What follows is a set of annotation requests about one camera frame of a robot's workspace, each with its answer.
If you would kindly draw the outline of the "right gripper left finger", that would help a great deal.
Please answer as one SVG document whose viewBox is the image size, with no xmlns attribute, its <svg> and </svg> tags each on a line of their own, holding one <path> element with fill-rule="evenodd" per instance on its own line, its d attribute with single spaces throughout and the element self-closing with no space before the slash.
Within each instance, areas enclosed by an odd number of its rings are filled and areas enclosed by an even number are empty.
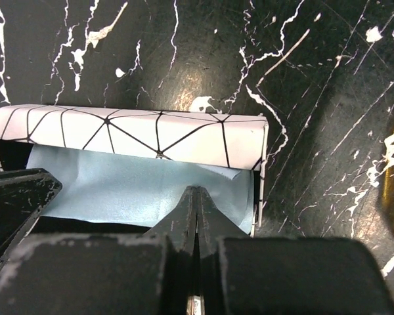
<svg viewBox="0 0 394 315">
<path fill-rule="evenodd" d="M 0 314 L 186 314 L 197 189 L 143 235 L 35 234 L 0 271 Z"/>
</svg>

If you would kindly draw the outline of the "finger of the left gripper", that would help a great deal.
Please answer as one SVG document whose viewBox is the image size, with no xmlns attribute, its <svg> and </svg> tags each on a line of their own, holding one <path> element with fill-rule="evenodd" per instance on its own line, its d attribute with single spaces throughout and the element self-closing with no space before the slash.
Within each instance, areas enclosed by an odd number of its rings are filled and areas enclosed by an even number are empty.
<svg viewBox="0 0 394 315">
<path fill-rule="evenodd" d="M 44 169 L 0 172 L 0 260 L 62 190 Z"/>
</svg>

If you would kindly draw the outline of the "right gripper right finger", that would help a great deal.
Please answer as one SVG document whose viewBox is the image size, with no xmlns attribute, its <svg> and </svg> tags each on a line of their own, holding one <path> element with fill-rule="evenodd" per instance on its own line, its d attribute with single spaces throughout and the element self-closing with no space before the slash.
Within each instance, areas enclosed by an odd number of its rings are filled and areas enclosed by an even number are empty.
<svg viewBox="0 0 394 315">
<path fill-rule="evenodd" d="M 369 250 L 347 238 L 251 238 L 197 190 L 206 314 L 394 314 Z"/>
</svg>

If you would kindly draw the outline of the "light blue cleaning cloth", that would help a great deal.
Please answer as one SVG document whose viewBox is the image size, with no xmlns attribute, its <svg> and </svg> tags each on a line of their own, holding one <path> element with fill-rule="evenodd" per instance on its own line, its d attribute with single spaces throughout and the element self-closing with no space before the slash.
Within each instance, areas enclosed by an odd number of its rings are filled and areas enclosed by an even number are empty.
<svg viewBox="0 0 394 315">
<path fill-rule="evenodd" d="M 35 145 L 29 169 L 62 183 L 48 217 L 153 227 L 187 186 L 205 188 L 216 207 L 245 233 L 252 229 L 254 174 L 195 163 Z"/>
</svg>

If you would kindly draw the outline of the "white geometric glasses case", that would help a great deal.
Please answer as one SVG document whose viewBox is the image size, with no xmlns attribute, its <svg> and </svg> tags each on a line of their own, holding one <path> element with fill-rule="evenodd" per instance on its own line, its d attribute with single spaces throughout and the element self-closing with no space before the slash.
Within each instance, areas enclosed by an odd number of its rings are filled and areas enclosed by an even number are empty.
<svg viewBox="0 0 394 315">
<path fill-rule="evenodd" d="M 251 233 L 263 205 L 268 131 L 262 116 L 7 106 L 0 109 L 0 164 L 4 170 L 28 168 L 31 150 L 39 145 L 249 170 L 254 174 Z"/>
</svg>

